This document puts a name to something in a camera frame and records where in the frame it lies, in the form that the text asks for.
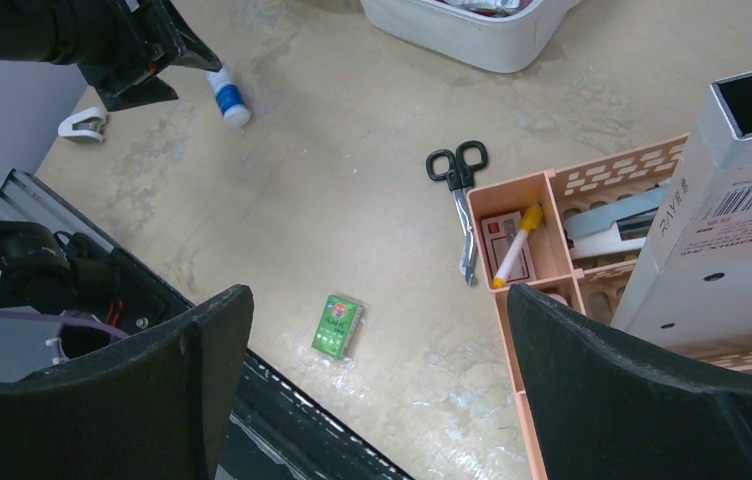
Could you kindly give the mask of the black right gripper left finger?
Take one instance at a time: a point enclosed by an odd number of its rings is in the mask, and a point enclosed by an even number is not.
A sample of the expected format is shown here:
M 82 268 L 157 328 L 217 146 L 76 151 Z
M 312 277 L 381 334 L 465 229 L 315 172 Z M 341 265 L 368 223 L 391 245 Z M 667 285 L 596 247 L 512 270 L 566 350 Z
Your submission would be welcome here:
M 211 479 L 254 301 L 236 285 L 69 362 L 0 382 L 0 479 Z

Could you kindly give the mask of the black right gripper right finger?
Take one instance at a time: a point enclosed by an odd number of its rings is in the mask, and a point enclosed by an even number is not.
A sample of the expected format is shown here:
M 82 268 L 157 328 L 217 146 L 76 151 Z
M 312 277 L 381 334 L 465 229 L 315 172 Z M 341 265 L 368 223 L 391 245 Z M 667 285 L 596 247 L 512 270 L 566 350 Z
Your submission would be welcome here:
M 525 284 L 509 327 L 551 479 L 752 479 L 752 375 L 661 348 Z

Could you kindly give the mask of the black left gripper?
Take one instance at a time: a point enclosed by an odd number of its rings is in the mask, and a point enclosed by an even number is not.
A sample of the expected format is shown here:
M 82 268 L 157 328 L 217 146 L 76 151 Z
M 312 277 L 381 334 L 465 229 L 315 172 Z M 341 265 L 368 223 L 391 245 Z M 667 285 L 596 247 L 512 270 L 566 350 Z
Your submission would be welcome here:
M 162 68 L 222 68 L 171 1 L 147 2 L 147 39 Z M 124 1 L 0 1 L 0 60 L 76 64 L 109 112 L 178 99 L 145 47 Z

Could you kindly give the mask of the white bottle blue label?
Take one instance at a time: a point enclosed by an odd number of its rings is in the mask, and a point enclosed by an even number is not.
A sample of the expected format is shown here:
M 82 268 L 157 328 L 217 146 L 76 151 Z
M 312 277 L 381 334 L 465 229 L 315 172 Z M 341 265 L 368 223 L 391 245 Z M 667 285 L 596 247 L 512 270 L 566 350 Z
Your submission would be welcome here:
M 242 129 L 251 120 L 251 111 L 234 83 L 229 68 L 223 65 L 218 71 L 206 72 L 205 76 L 224 123 L 232 129 Z

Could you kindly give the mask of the small green box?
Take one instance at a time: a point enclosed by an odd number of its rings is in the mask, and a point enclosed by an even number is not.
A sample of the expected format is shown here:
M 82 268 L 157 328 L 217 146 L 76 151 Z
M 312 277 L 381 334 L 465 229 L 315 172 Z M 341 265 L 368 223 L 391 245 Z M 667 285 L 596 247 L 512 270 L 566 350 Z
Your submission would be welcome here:
M 312 339 L 312 348 L 333 360 L 343 358 L 363 313 L 362 303 L 329 295 Z

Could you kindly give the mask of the black handled scissors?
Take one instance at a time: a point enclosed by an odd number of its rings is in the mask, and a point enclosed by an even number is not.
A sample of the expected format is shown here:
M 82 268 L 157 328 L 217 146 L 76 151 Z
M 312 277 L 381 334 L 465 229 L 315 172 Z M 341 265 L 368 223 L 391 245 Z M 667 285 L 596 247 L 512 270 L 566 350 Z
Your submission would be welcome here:
M 467 194 L 475 187 L 475 173 L 485 169 L 488 163 L 487 148 L 478 140 L 464 141 L 454 150 L 434 150 L 425 160 L 429 179 L 434 182 L 444 182 L 453 196 L 464 234 L 459 271 L 468 286 L 476 284 L 475 269 L 478 249 Z

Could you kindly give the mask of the grey medicine case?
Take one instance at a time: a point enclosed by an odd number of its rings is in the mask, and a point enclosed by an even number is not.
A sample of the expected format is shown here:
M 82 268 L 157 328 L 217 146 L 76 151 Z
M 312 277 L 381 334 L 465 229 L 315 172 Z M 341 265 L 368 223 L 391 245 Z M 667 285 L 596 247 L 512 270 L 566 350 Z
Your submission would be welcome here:
M 542 53 L 577 1 L 531 1 L 514 15 L 488 17 L 440 1 L 363 1 L 379 30 L 464 64 L 510 74 Z

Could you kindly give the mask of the clear bag of sachets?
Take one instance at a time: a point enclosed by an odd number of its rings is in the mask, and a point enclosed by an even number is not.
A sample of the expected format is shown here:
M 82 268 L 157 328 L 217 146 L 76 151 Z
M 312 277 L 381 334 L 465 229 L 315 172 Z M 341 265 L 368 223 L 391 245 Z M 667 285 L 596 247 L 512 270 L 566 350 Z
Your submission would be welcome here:
M 444 0 L 444 3 L 483 16 L 504 17 L 521 12 L 529 1 L 522 0 Z

